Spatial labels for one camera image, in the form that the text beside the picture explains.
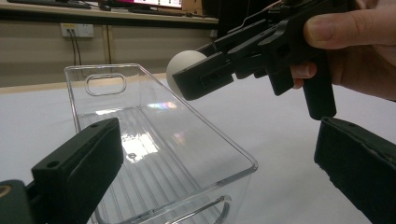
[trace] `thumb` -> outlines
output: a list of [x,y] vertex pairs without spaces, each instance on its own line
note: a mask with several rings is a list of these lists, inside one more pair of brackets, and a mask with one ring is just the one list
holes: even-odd
[[320,49],[396,44],[396,4],[378,9],[319,15],[304,26],[306,42]]

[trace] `wall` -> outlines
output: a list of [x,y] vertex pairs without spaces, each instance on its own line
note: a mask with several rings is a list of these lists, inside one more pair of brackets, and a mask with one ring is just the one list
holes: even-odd
[[[140,63],[160,73],[176,53],[210,41],[209,33],[94,25],[94,38],[79,38],[78,45],[83,64]],[[73,64],[71,40],[59,23],[0,21],[0,87],[64,82],[64,68]]]

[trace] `electrical outlet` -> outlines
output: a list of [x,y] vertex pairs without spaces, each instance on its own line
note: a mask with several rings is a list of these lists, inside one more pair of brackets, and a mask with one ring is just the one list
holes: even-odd
[[79,37],[93,37],[93,25],[92,24],[78,24],[78,36]]
[[74,32],[76,37],[93,37],[92,24],[61,23],[62,36],[70,37],[70,32]]

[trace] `finger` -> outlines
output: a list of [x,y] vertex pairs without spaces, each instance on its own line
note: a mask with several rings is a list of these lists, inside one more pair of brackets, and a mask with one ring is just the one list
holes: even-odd
[[311,62],[305,62],[290,66],[293,78],[311,78],[317,73],[317,66]]
[[293,88],[296,90],[300,89],[304,85],[304,80],[302,78],[295,78],[293,82],[294,82]]
[[304,26],[305,40],[321,49],[396,44],[396,4],[378,9],[313,17]]
[[379,0],[356,0],[355,2],[359,9],[368,9],[375,8],[378,5]]

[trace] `monitor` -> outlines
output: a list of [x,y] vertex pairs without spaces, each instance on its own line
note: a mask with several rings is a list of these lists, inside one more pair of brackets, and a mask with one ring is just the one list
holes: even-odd
[[171,7],[181,9],[182,0],[117,0],[117,2],[148,7]]

